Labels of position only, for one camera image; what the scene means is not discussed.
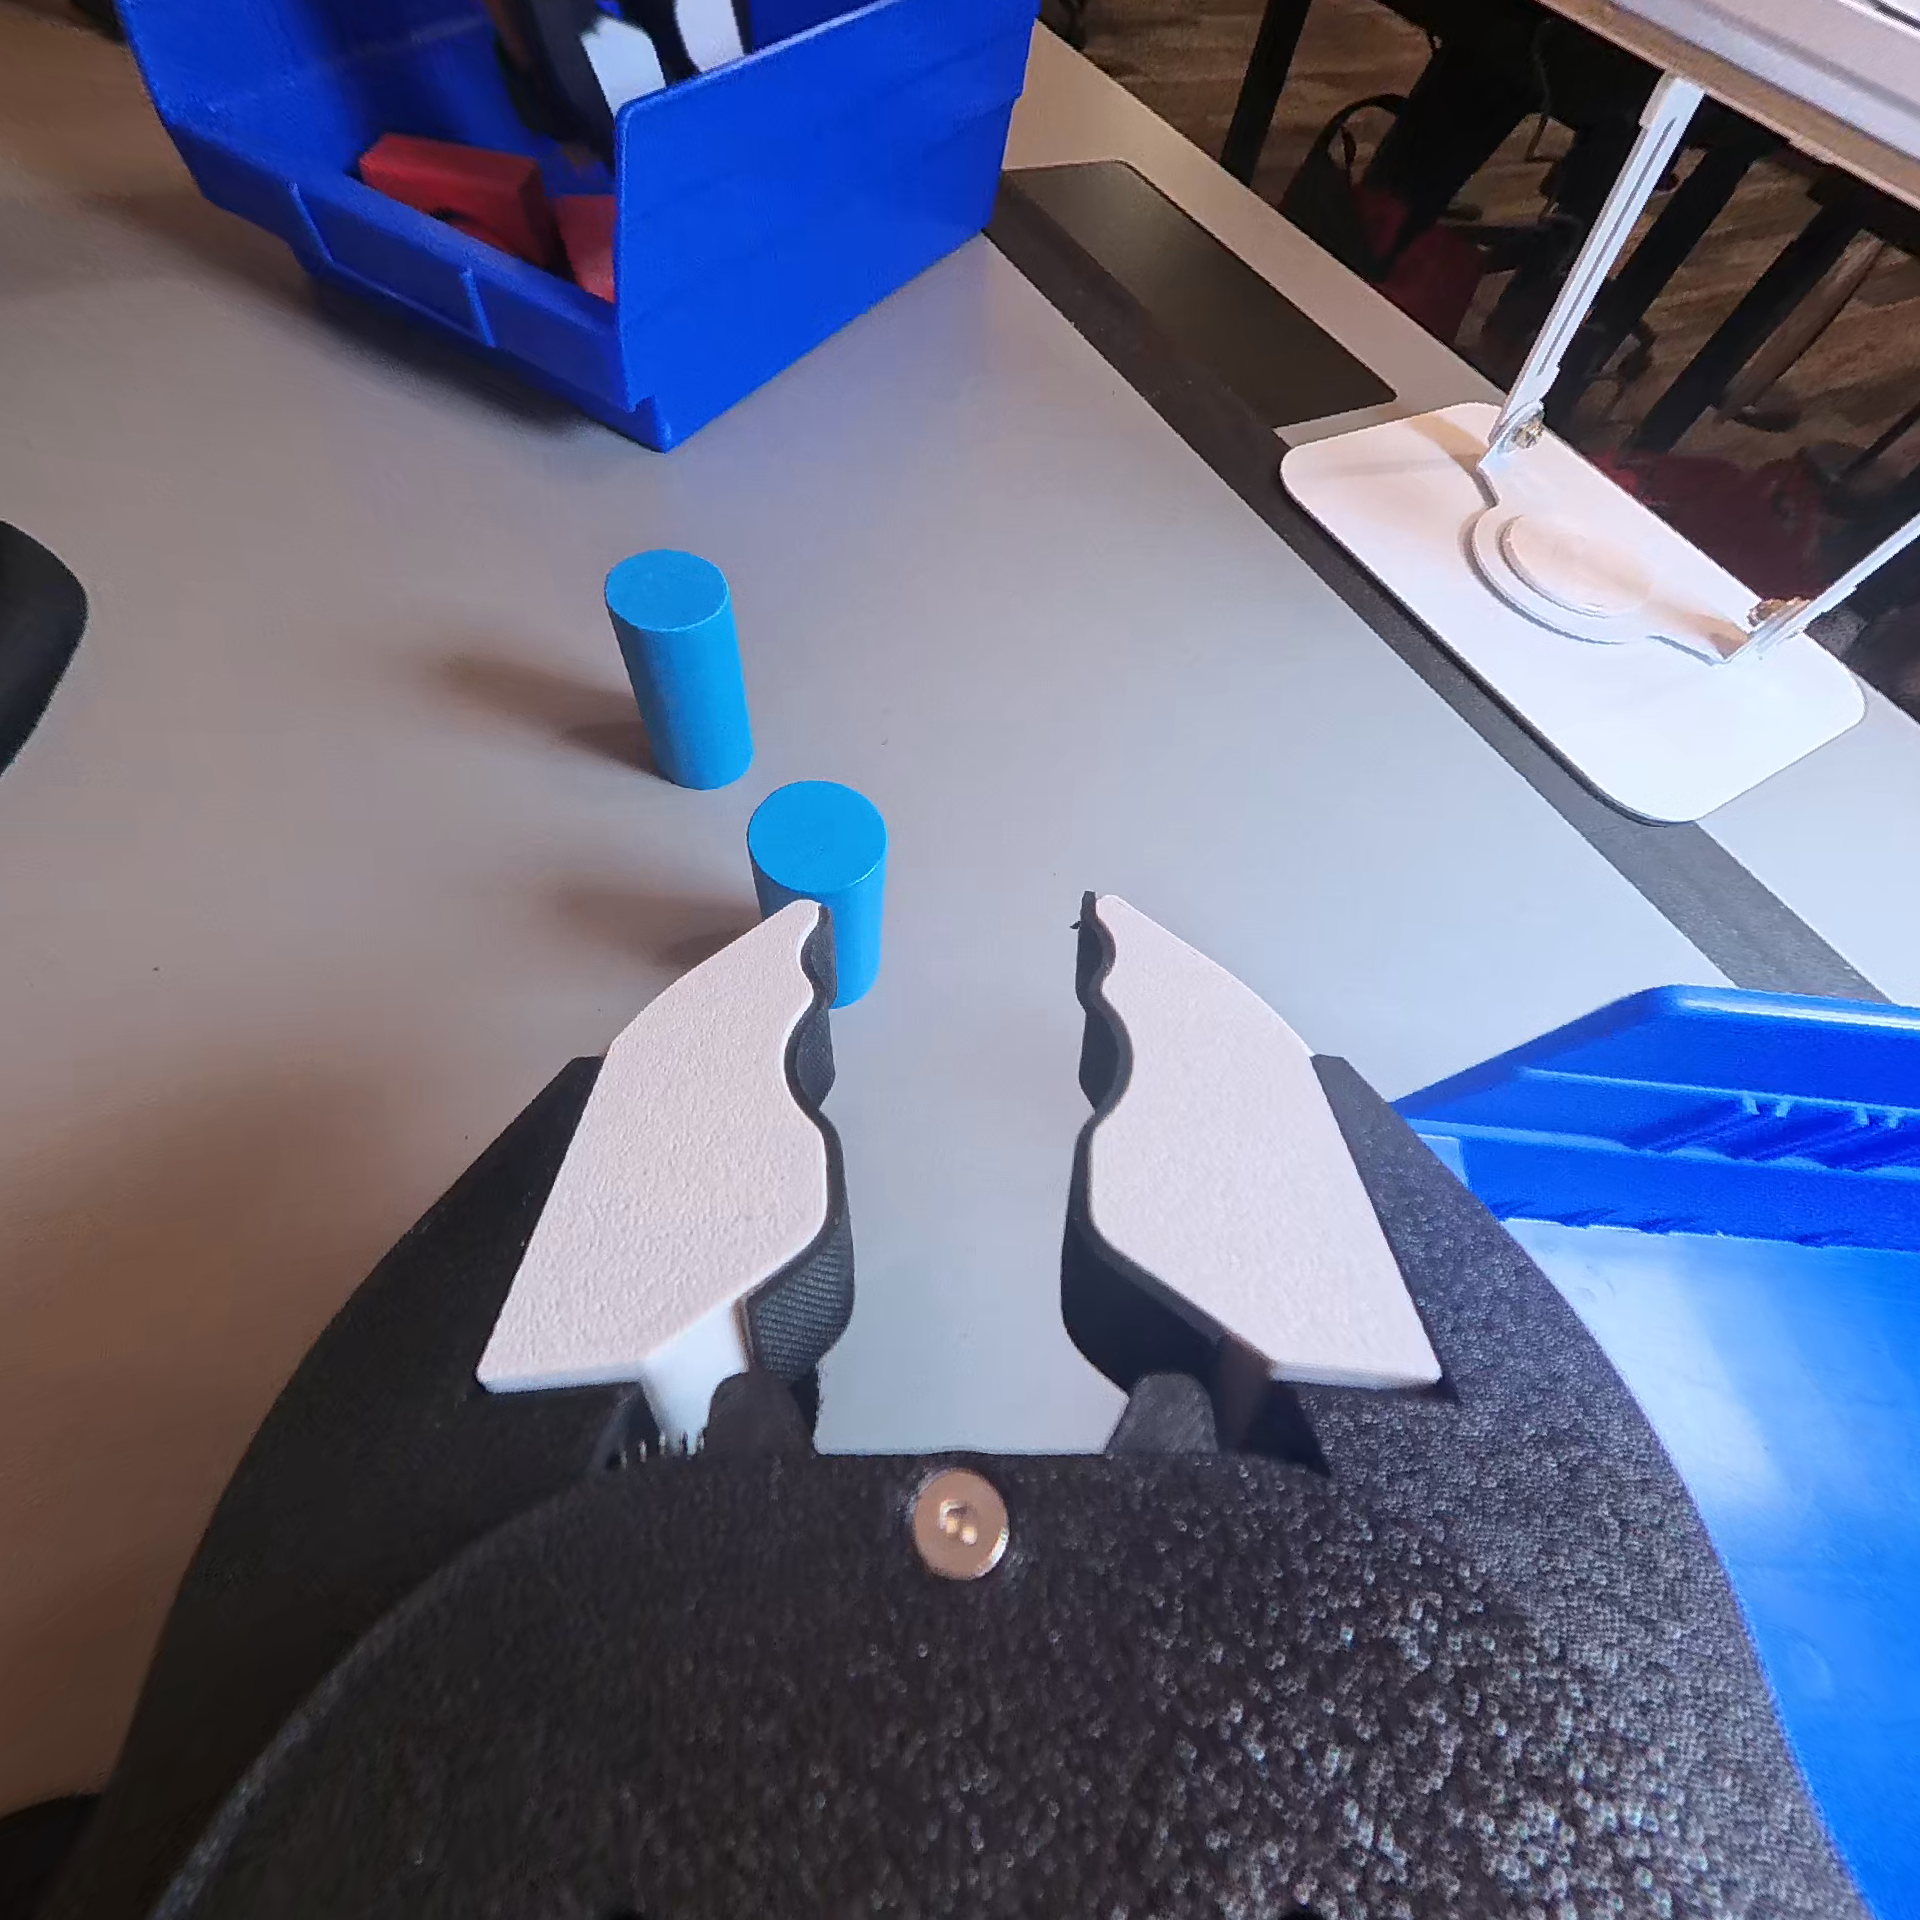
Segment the white document stand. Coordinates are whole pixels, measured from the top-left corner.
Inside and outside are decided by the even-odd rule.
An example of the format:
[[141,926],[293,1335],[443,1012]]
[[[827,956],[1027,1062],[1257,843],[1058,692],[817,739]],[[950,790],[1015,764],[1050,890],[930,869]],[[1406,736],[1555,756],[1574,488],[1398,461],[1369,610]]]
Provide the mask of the white document stand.
[[1293,448],[1282,486],[1586,787],[1658,824],[1711,811],[1861,722],[1809,629],[1919,533],[1815,596],[1765,599],[1549,424],[1549,397],[1707,96],[1915,204],[1915,5],[1614,5],[1663,75],[1504,403]]

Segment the red and black bag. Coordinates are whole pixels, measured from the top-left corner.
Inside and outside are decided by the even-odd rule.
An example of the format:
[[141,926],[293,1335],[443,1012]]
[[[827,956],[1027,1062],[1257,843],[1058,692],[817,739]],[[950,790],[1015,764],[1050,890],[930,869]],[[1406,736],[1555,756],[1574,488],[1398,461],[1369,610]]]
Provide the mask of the red and black bag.
[[1446,223],[1421,228],[1402,198],[1359,171],[1353,119],[1398,117],[1406,100],[1377,94],[1341,107],[1314,138],[1280,198],[1280,215],[1369,282],[1406,318],[1455,346],[1486,267],[1486,250]]

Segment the blue wooden cylinder block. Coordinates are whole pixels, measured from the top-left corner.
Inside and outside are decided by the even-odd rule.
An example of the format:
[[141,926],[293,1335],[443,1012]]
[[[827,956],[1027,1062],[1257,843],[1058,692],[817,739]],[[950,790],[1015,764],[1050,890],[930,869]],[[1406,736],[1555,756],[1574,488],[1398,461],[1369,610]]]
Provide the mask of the blue wooden cylinder block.
[[751,819],[760,912],[807,898],[833,917],[834,1007],[865,998],[881,972],[888,837],[872,799],[827,779],[783,783]]
[[729,581],[679,548],[640,550],[606,575],[606,607],[659,774],[717,788],[752,766],[752,720]]

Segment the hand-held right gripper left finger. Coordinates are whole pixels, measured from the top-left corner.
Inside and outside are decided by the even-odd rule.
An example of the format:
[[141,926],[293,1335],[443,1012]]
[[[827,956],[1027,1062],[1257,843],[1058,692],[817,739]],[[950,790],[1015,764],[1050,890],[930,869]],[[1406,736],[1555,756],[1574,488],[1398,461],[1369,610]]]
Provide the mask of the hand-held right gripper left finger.
[[734,1374],[813,1376],[855,1298],[833,984],[827,915],[798,900],[624,1027],[477,1364],[485,1389],[639,1384],[678,1446]]

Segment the red arch block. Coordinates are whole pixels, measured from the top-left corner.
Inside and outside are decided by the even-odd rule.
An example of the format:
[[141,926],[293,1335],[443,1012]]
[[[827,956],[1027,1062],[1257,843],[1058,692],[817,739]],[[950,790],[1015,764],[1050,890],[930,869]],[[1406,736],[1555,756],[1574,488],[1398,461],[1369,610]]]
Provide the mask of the red arch block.
[[560,271],[566,247],[536,158],[387,132],[358,162],[376,191],[494,251]]

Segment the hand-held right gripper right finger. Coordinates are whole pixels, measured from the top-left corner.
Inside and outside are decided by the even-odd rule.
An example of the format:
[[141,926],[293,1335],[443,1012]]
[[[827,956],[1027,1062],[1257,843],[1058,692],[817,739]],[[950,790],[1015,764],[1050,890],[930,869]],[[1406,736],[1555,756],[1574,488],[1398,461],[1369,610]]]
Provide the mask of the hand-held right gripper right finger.
[[1304,1387],[1446,1368],[1304,1038],[1120,896],[1088,893],[1063,1324],[1127,1391],[1184,1376],[1227,1450],[1312,1450]]

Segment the blue plastic bin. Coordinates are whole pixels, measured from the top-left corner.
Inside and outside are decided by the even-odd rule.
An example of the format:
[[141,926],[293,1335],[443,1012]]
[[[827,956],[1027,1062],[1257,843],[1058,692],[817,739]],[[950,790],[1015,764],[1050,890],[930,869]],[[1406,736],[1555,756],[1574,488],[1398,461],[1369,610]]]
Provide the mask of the blue plastic bin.
[[1919,1012],[1661,987],[1400,1100],[1707,1522],[1878,1915],[1919,1915]]
[[616,296],[358,175],[382,134],[573,171],[513,102],[483,5],[120,5],[201,195],[315,282],[654,450],[981,234],[1039,7],[747,5],[755,48],[621,109]]

